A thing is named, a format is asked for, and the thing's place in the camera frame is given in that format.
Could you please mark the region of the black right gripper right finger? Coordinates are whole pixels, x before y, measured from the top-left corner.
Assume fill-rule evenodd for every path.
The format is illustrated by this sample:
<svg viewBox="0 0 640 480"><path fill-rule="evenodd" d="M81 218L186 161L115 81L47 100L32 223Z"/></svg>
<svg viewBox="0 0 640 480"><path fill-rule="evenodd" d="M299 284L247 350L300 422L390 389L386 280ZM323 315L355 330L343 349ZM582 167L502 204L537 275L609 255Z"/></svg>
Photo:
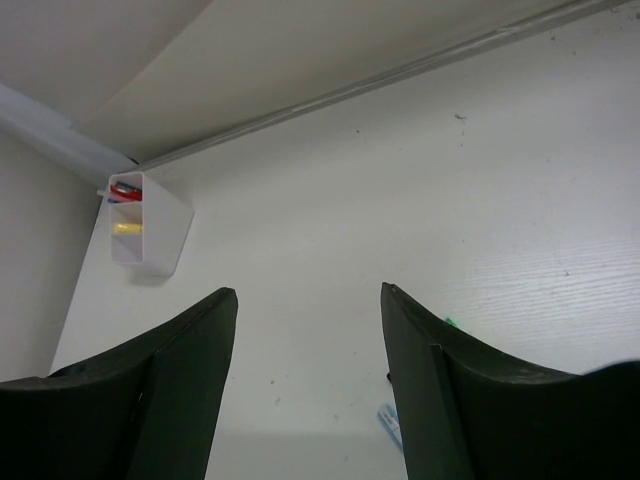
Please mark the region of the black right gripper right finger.
<svg viewBox="0 0 640 480"><path fill-rule="evenodd" d="M639 364L586 374L500 351L394 284L381 319L412 479L635 479Z"/></svg>

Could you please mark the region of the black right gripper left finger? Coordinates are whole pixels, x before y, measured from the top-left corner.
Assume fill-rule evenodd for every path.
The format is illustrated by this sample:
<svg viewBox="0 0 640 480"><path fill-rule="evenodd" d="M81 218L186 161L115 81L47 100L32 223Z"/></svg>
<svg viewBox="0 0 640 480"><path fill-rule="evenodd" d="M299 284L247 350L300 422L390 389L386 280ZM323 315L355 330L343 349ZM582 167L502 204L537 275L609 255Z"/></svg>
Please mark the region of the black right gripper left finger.
<svg viewBox="0 0 640 480"><path fill-rule="evenodd" d="M2 383L2 478L204 478L236 318L221 288L98 355Z"/></svg>

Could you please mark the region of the red gel pen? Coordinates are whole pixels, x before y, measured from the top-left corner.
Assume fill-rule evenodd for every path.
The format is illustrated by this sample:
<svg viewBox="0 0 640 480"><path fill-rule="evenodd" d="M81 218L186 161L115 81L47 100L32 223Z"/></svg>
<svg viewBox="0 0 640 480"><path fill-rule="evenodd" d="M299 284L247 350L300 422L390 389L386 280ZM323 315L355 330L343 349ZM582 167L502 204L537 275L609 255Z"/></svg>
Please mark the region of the red gel pen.
<svg viewBox="0 0 640 480"><path fill-rule="evenodd" d="M126 183L117 182L109 186L112 199L115 202L139 202L143 198L142 190Z"/></svg>

